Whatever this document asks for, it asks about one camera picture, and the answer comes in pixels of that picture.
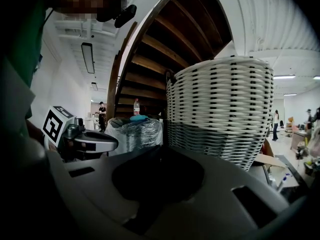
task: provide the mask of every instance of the woman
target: woman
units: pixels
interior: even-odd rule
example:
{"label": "woman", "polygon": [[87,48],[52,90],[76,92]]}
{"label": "woman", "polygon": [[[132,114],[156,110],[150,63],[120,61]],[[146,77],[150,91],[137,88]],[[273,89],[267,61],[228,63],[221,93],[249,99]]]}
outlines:
{"label": "woman", "polygon": [[274,120],[274,126],[273,126],[273,141],[276,141],[278,139],[277,136],[277,128],[278,128],[278,124],[279,124],[279,113],[278,110],[275,111],[274,116],[273,116],[273,120]]}

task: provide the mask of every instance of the water bottle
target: water bottle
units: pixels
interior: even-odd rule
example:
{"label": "water bottle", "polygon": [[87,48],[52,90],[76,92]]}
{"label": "water bottle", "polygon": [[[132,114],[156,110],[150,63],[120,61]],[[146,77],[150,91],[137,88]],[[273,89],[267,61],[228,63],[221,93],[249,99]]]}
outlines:
{"label": "water bottle", "polygon": [[136,115],[140,115],[140,104],[138,102],[138,99],[135,99],[135,102],[133,104],[133,114]]}

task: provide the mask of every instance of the man in black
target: man in black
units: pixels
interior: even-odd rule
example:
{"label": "man in black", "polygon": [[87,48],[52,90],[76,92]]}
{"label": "man in black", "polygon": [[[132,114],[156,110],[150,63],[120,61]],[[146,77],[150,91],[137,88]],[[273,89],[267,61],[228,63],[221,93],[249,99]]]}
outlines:
{"label": "man in black", "polygon": [[104,103],[101,101],[100,103],[100,108],[99,108],[99,124],[100,124],[100,132],[103,133],[106,130],[106,113],[107,110],[105,108]]}

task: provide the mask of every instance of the headphones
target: headphones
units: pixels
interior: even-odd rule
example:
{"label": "headphones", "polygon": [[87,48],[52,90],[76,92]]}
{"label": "headphones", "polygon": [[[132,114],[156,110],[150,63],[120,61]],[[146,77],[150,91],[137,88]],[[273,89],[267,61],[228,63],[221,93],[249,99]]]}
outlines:
{"label": "headphones", "polygon": [[114,26],[117,29],[121,28],[136,15],[137,11],[137,6],[134,4],[129,7],[122,6],[125,2],[125,0],[107,0],[106,3],[109,4],[109,8],[98,8],[96,20],[107,22],[114,19]]}

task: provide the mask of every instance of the white wall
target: white wall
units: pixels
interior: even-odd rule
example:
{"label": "white wall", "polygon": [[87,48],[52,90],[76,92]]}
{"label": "white wall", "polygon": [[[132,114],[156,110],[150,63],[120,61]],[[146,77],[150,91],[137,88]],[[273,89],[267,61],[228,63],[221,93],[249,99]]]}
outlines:
{"label": "white wall", "polygon": [[61,43],[49,18],[42,39],[41,67],[33,76],[30,121],[41,128],[49,106],[62,106],[71,114],[85,118],[91,110],[88,84],[81,74],[68,43]]}
{"label": "white wall", "polygon": [[278,110],[278,113],[279,113],[279,123],[280,121],[283,121],[283,124],[285,125],[287,122],[287,118],[285,118],[285,99],[284,98],[275,98],[273,100],[272,110],[271,110],[272,116],[275,114],[276,110]]}
{"label": "white wall", "polygon": [[293,117],[294,124],[303,124],[307,119],[307,110],[311,109],[314,116],[316,109],[320,107],[320,87],[304,92],[297,96],[284,97],[285,120]]}

